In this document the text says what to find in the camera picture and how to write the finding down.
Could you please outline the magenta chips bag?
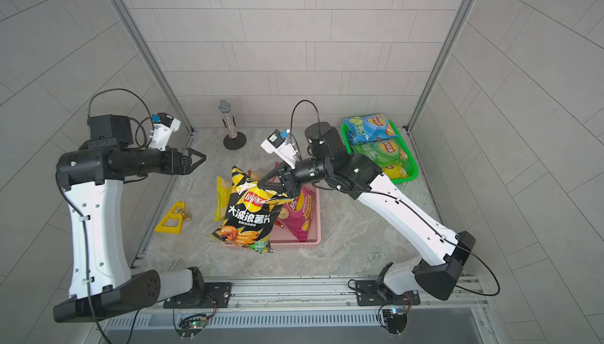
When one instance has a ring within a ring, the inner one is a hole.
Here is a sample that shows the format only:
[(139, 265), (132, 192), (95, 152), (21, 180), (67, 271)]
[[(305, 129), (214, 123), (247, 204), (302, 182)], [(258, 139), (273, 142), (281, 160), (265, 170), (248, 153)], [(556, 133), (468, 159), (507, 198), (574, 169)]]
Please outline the magenta chips bag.
[(316, 190), (303, 186), (300, 195), (284, 205), (289, 217), (283, 221), (284, 228), (275, 225), (272, 240), (276, 243), (306, 243), (311, 235), (317, 202)]

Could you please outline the yellow chips bag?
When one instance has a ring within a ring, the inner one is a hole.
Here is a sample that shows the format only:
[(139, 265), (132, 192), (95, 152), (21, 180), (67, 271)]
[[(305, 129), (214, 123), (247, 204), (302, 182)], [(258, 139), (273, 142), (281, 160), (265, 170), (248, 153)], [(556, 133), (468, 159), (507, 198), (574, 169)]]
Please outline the yellow chips bag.
[(215, 210), (215, 221), (224, 222), (226, 220), (227, 205), (231, 197), (232, 183), (227, 182), (222, 177), (216, 179), (217, 206)]
[(404, 169), (402, 164), (392, 164), (382, 169), (391, 180), (406, 179), (409, 177), (407, 170)]

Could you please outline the black snack bag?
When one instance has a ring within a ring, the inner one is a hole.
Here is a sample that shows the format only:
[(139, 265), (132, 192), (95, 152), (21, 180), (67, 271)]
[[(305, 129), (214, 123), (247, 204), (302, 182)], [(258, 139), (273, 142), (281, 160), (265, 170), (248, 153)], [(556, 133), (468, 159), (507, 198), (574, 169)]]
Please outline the black snack bag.
[(271, 253), (271, 232), (282, 208), (292, 199), (284, 193), (265, 190), (238, 167), (231, 170), (231, 193), (223, 224), (211, 237), (222, 243)]

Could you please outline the pink plastic basket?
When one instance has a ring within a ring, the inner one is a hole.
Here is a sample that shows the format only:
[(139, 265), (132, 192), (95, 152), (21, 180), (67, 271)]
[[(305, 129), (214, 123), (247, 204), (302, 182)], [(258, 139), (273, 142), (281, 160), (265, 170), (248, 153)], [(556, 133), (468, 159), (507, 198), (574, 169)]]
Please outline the pink plastic basket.
[(317, 202), (317, 206), (316, 206), (316, 216), (315, 216), (312, 226), (311, 226), (311, 235), (310, 235), (309, 240), (306, 243), (276, 243), (275, 241), (272, 240), (272, 237), (271, 237), (271, 239), (270, 239), (271, 248), (273, 246), (290, 246), (292, 248), (306, 248), (306, 247), (314, 246), (320, 242), (321, 227), (320, 227), (319, 193), (318, 193), (318, 191), (316, 191), (316, 192), (317, 192), (317, 198), (318, 198), (318, 202)]

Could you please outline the light blue chips bag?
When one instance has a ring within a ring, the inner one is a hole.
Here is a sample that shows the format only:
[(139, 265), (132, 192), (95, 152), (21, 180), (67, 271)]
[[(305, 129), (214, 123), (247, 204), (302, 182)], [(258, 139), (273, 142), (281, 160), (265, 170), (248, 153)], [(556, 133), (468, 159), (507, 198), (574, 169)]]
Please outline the light blue chips bag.
[(346, 118), (344, 119), (343, 128), (343, 136), (351, 145), (367, 144), (397, 137), (393, 124), (385, 114)]

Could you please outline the green cucumber chips bag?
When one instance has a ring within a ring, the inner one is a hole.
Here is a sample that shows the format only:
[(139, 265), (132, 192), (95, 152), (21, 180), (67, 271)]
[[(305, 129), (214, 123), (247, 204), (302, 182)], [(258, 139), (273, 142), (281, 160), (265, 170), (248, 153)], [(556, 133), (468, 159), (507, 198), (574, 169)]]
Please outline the green cucumber chips bag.
[(397, 139), (357, 144), (352, 146), (352, 150), (367, 156), (381, 168), (400, 166), (408, 160), (406, 151)]

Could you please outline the green plastic basket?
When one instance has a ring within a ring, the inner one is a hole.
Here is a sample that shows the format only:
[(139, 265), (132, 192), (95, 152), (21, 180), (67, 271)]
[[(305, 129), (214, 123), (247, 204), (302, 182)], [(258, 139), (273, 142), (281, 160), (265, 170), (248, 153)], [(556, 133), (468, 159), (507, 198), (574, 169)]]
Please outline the green plastic basket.
[[(408, 173), (409, 177), (406, 178), (406, 179), (392, 180), (392, 182), (394, 184), (402, 184), (402, 183), (406, 183), (408, 181), (414, 180), (418, 176), (418, 174), (419, 174), (419, 167), (417, 165), (417, 162), (413, 158), (408, 145), (406, 144), (405, 140), (401, 136), (400, 130), (396, 127), (396, 125), (391, 120), (390, 120), (390, 122), (393, 124), (394, 129), (395, 129), (396, 134), (397, 134), (397, 137), (396, 138), (392, 138), (392, 139), (397, 139), (400, 142), (401, 147), (406, 151), (407, 156), (408, 156), (408, 160), (403, 164), (403, 167), (404, 167), (404, 169), (407, 170), (407, 173)], [(352, 146), (353, 145), (349, 144), (349, 141), (346, 138), (344, 138), (344, 136), (343, 136), (343, 134), (344, 134), (343, 124), (341, 125), (340, 130), (341, 130), (341, 135), (342, 135), (343, 140), (344, 140), (344, 145), (345, 145), (347, 151), (350, 154), (356, 154), (354, 152), (354, 150), (352, 150)]]

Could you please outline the red chips bag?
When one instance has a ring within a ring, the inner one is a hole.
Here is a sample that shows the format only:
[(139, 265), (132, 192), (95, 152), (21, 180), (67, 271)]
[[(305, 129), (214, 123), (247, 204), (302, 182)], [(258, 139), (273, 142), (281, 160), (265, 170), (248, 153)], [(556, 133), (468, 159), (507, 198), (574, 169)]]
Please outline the red chips bag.
[[(260, 179), (261, 179), (260, 175), (256, 174), (255, 172), (253, 172), (250, 169), (247, 171), (247, 174), (252, 180), (260, 181)], [(280, 228), (284, 228), (283, 221), (289, 217), (289, 212), (284, 207), (284, 205), (281, 205), (280, 208), (281, 208), (281, 210), (279, 211), (279, 215), (277, 216), (277, 219), (276, 219), (274, 225), (276, 225)]]

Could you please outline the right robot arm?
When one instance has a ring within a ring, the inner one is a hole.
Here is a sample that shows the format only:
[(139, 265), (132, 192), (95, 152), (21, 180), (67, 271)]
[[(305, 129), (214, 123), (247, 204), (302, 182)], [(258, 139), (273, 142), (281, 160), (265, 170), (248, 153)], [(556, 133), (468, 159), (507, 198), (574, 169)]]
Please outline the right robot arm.
[(336, 191), (371, 208), (401, 233), (418, 251), (418, 257), (389, 263), (369, 289), (386, 303), (406, 292), (424, 290), (448, 300), (476, 243), (468, 232), (454, 232), (412, 202), (368, 156), (349, 153), (338, 130), (318, 122), (305, 131), (310, 151), (303, 158), (288, 131), (276, 129), (262, 142), (269, 154), (281, 158), (259, 181), (262, 189), (297, 197), (302, 186), (324, 180)]

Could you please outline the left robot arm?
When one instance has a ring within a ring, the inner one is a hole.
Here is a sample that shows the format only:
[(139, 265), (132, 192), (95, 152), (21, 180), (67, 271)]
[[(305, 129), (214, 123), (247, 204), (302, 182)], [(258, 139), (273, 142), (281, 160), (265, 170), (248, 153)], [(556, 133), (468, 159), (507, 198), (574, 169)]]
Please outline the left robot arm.
[(174, 309), (227, 307), (230, 283), (206, 284), (196, 267), (132, 274), (124, 251), (120, 212), (126, 179), (188, 175), (205, 160), (196, 150), (182, 154), (171, 147), (98, 147), (60, 157), (56, 182), (71, 210), (73, 273), (68, 299), (53, 309), (56, 322), (100, 322), (159, 302)]

